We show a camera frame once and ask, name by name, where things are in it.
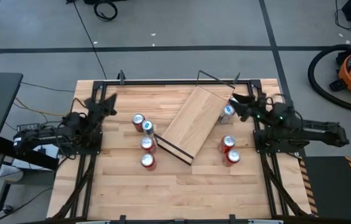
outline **can lid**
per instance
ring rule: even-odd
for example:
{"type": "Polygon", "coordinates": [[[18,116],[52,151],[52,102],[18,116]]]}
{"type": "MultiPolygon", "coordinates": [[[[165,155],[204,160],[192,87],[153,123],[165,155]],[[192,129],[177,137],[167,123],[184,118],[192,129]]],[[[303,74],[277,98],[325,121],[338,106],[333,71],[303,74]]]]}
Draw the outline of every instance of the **can lid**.
{"type": "Polygon", "coordinates": [[[144,121],[143,122],[143,130],[150,130],[152,128],[153,124],[150,121],[144,121]]]}
{"type": "Polygon", "coordinates": [[[149,149],[153,145],[153,140],[150,137],[145,137],[141,140],[141,147],[144,149],[149,149]]]}
{"type": "Polygon", "coordinates": [[[151,166],[153,164],[153,156],[151,154],[143,154],[143,156],[141,156],[141,164],[143,166],[151,166]]]}
{"type": "Polygon", "coordinates": [[[237,150],[235,149],[231,149],[229,152],[228,152],[228,159],[231,161],[231,162],[238,162],[240,160],[240,154],[237,150]]]}
{"type": "Polygon", "coordinates": [[[224,145],[234,146],[235,145],[235,138],[233,138],[232,136],[224,136],[224,145]]]}
{"type": "Polygon", "coordinates": [[[224,107],[224,112],[229,115],[233,115],[235,113],[235,109],[231,105],[226,105],[224,107]]]}
{"type": "Polygon", "coordinates": [[[144,116],[142,114],[135,114],[133,116],[133,123],[134,124],[141,124],[144,121],[144,116]]]}

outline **wooden tabletop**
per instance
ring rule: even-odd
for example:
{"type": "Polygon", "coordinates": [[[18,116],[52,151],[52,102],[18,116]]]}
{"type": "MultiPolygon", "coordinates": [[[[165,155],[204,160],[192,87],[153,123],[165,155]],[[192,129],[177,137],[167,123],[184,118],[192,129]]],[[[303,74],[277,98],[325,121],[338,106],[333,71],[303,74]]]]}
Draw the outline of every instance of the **wooden tabletop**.
{"type": "MultiPolygon", "coordinates": [[[[75,98],[89,98],[92,84],[92,80],[78,81],[75,98]]],[[[262,79],[261,84],[268,95],[280,92],[275,79],[262,79]]],[[[228,88],[201,86],[218,96],[223,96],[228,88]]],[[[246,85],[235,87],[235,93],[248,94],[246,85]]],[[[115,106],[118,114],[103,123],[102,151],[95,165],[89,220],[118,220],[120,215],[126,215],[128,220],[227,219],[229,214],[235,214],[236,218],[271,216],[251,118],[242,123],[235,115],[227,124],[217,123],[191,166],[160,148],[154,155],[156,170],[148,172],[141,166],[143,134],[136,132],[131,122],[133,114],[145,115],[161,135],[194,88],[195,85],[108,87],[106,96],[118,94],[115,106]],[[235,148],[241,154],[241,161],[233,167],[223,166],[222,155],[217,151],[218,143],[226,134],[236,139],[235,148]]],[[[73,110],[86,112],[77,103],[73,110]]],[[[278,154],[278,161],[285,189],[310,213],[297,159],[278,154]]],[[[72,193],[77,168],[78,158],[64,162],[58,170],[48,217],[57,213],[72,193]]],[[[278,193],[274,192],[277,211],[281,213],[278,193]]],[[[79,200],[79,215],[82,203],[83,200],[79,200]]]]}

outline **wooden block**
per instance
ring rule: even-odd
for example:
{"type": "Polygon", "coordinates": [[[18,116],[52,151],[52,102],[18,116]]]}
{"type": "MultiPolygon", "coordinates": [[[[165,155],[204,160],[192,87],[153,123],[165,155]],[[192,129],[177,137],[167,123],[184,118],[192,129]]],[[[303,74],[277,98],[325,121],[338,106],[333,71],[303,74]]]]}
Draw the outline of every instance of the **wooden block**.
{"type": "Polygon", "coordinates": [[[171,144],[158,141],[158,145],[191,165],[227,104],[223,97],[227,95],[229,99],[232,93],[233,89],[227,86],[222,87],[221,96],[200,86],[195,87],[161,136],[171,144]]]}

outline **concrete floor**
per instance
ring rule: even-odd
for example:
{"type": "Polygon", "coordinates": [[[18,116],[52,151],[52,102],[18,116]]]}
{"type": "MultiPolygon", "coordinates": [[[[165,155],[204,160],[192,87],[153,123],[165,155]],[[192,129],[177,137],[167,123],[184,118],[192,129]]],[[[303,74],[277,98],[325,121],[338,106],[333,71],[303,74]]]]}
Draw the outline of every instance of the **concrete floor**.
{"type": "MultiPolygon", "coordinates": [[[[345,2],[339,1],[339,8],[345,2]]],[[[309,86],[307,68],[318,52],[281,50],[280,61],[275,62],[278,54],[275,44],[284,47],[351,43],[351,32],[334,23],[334,0],[127,0],[116,5],[119,16],[113,22],[101,22],[92,6],[77,2],[92,41],[97,42],[95,46],[112,47],[98,53],[109,79],[116,78],[122,69],[126,78],[139,79],[195,78],[198,70],[204,70],[219,78],[233,78],[241,72],[240,78],[286,80],[296,109],[304,118],[340,121],[351,142],[351,111],[330,104],[309,86]],[[268,13],[269,21],[265,21],[263,12],[268,13]],[[267,33],[269,28],[273,36],[267,33]],[[158,51],[153,44],[201,48],[158,51]],[[204,47],[211,45],[217,47],[212,50],[204,47]],[[230,46],[245,46],[247,50],[231,50],[230,46]],[[138,47],[151,48],[138,51],[138,47]]],[[[348,24],[343,14],[339,17],[341,24],[348,24]]],[[[89,47],[74,6],[66,5],[65,0],[0,1],[0,72],[20,72],[24,82],[72,90],[79,79],[103,78],[94,53],[85,52],[89,47]],[[36,53],[22,53],[25,50],[36,53]]],[[[316,70],[318,80],[326,85],[335,77],[336,68],[334,57],[326,57],[316,70]]],[[[31,108],[64,113],[69,109],[72,94],[22,85],[18,97],[31,108]]],[[[341,97],[351,100],[346,93],[341,97]]],[[[15,107],[7,122],[15,126],[44,119],[15,107]]],[[[6,138],[14,134],[6,126],[1,133],[6,138]]],[[[351,157],[351,144],[334,148],[312,143],[306,147],[306,153],[351,157]]],[[[42,189],[14,187],[7,203],[20,205],[42,189]]],[[[42,220],[49,200],[50,192],[46,192],[0,223],[42,220]]]]}

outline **black metal frame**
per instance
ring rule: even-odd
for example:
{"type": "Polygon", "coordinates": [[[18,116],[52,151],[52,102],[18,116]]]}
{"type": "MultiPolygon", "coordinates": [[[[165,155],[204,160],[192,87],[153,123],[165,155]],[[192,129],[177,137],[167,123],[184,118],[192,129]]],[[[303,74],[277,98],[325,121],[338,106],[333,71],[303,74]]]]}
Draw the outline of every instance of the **black metal frame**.
{"type": "MultiPolygon", "coordinates": [[[[207,73],[203,71],[199,71],[199,73],[204,73],[205,75],[208,75],[207,73]]],[[[106,89],[109,86],[113,85],[212,85],[212,84],[226,84],[227,86],[231,86],[232,88],[235,88],[232,86],[232,84],[237,84],[237,85],[247,85],[248,88],[248,93],[249,95],[253,96],[253,88],[256,88],[258,93],[261,93],[261,81],[260,80],[237,80],[238,76],[236,79],[232,80],[219,80],[211,75],[208,75],[210,78],[213,78],[213,80],[202,80],[199,78],[194,80],[126,80],[126,77],[124,74],[119,75],[119,80],[108,80],[108,81],[94,81],[93,84],[93,91],[91,93],[91,98],[96,99],[97,97],[97,92],[98,90],[101,90],[101,95],[100,95],[100,100],[105,99],[106,95],[106,89]]],[[[255,129],[260,129],[260,125],[258,121],[255,120],[255,129]]],[[[271,154],[271,160],[273,163],[273,169],[274,169],[274,174],[276,178],[281,182],[281,176],[280,176],[280,171],[279,171],[279,165],[278,165],[278,160],[276,158],[276,154],[271,154]]],[[[267,157],[266,154],[261,153],[261,163],[267,162],[267,157]]],[[[90,163],[93,163],[95,165],[96,161],[96,156],[91,156],[91,161],[90,163]]],[[[82,178],[82,173],[84,170],[84,165],[85,165],[85,156],[81,156],[80,158],[80,163],[78,166],[78,172],[77,172],[77,179],[76,179],[76,185],[80,183],[80,180],[82,178]]],[[[268,205],[269,205],[269,210],[271,212],[271,216],[277,215],[276,213],[276,207],[275,207],[275,201],[274,201],[274,193],[272,190],[271,186],[271,181],[270,179],[266,176],[266,174],[263,171],[264,175],[264,181],[265,181],[265,186],[266,186],[266,191],[267,191],[267,196],[268,196],[268,205]]],[[[83,215],[82,217],[86,218],[88,215],[88,205],[90,203],[90,195],[91,195],[91,187],[92,187],[92,181],[93,181],[93,174],[91,178],[89,179],[85,191],[85,199],[83,203],[83,215]]],[[[289,215],[288,213],[288,207],[286,205],[286,202],[284,201],[282,195],[279,195],[281,199],[281,208],[283,211],[283,215],[289,215]]],[[[77,203],[73,205],[71,212],[70,212],[70,217],[74,218],[76,216],[76,211],[77,211],[77,203]]],[[[123,218],[120,218],[118,221],[116,220],[111,220],[111,223],[125,223],[125,216],[122,216],[123,218]]],[[[247,219],[236,219],[234,215],[230,215],[230,217],[233,217],[228,220],[188,220],[188,223],[247,223],[247,219]]],[[[179,223],[184,223],[184,220],[178,220],[179,223]]],[[[127,220],[127,223],[175,223],[175,220],[127,220]]]]}

